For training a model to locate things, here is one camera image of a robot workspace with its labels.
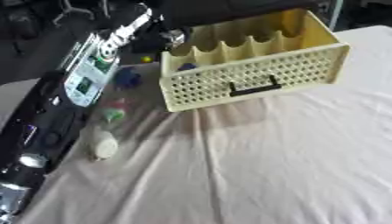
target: perforated basket side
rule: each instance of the perforated basket side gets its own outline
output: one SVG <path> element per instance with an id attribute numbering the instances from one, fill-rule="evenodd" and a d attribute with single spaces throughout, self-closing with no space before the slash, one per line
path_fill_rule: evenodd
<path id="1" fill-rule="evenodd" d="M 293 91 L 311 84 L 333 83 L 347 52 L 345 44 L 283 52 L 174 73 L 162 77 L 160 85 L 170 111 L 202 108 Z M 234 83 L 238 90 L 266 87 L 272 84 L 271 75 L 281 89 L 230 96 L 229 83 Z"/>

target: table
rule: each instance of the table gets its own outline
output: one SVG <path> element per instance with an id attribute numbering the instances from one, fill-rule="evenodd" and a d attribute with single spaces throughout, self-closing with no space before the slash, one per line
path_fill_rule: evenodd
<path id="1" fill-rule="evenodd" d="M 390 223 L 392 29 L 338 35 L 336 85 L 169 113 L 146 78 L 120 152 L 89 163 L 77 143 L 20 223 Z M 3 119 L 29 84 L 0 88 Z"/>

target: dark background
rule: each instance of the dark background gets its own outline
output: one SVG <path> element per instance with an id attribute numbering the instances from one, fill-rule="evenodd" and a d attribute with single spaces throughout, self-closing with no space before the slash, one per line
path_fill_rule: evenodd
<path id="1" fill-rule="evenodd" d="M 74 13 L 61 20 L 60 27 L 56 27 L 52 23 L 54 17 L 61 12 L 60 1 L 57 0 L 29 1 L 29 6 L 33 8 L 33 12 L 37 15 L 32 15 L 32 12 L 26 9 L 26 4 L 7 6 L 0 9 L 0 13 L 7 11 L 9 15 L 20 11 L 27 12 L 34 22 L 35 26 L 33 27 L 36 27 L 36 30 L 38 30 L 38 35 L 32 35 L 33 37 L 17 35 L 17 43 L 23 52 L 22 55 L 18 55 L 12 46 L 11 36 L 7 29 L 8 26 L 5 23 L 6 20 L 4 17 L 0 17 L 0 85 L 42 76 L 45 71 L 54 68 L 59 63 L 77 38 L 89 33 L 97 26 L 106 25 L 108 21 L 103 19 L 98 2 L 71 0 L 71 3 L 76 7 L 88 8 L 94 11 L 97 19 L 90 21 L 88 17 Z M 129 4 L 129 1 L 110 2 L 112 3 L 111 8 L 113 11 Z M 377 24 L 392 25 L 392 10 L 390 6 L 372 4 L 367 8 L 361 8 L 358 2 L 356 0 L 346 1 L 339 20 L 338 30 Z M 161 4 L 160 8 L 165 14 L 168 23 L 174 27 L 209 24 L 295 7 L 309 8 L 327 22 L 331 12 L 325 9 L 328 4 L 331 4 L 331 1 L 167 0 Z M 124 54 L 123 63 L 130 61 L 130 57 L 129 53 Z"/>

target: small toy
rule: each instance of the small toy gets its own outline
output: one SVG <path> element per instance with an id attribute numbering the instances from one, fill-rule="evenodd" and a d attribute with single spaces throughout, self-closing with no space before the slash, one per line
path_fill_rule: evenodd
<path id="1" fill-rule="evenodd" d="M 124 98 L 111 102 L 103 109 L 102 115 L 107 123 L 122 120 L 126 116 L 126 100 Z"/>
<path id="2" fill-rule="evenodd" d="M 193 63 L 184 63 L 181 67 L 178 68 L 178 71 L 185 71 L 185 70 L 191 70 L 196 68 L 197 66 Z"/>
<path id="3" fill-rule="evenodd" d="M 141 83 L 141 76 L 134 72 L 134 67 L 128 66 L 115 75 L 115 86 L 118 88 L 135 88 Z"/>

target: green object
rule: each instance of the green object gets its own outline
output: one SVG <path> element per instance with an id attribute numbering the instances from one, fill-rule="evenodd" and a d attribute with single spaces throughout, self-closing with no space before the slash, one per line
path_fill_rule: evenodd
<path id="1" fill-rule="evenodd" d="M 121 120 L 125 115 L 125 110 L 121 108 L 106 108 L 103 110 L 103 116 L 108 123 Z"/>

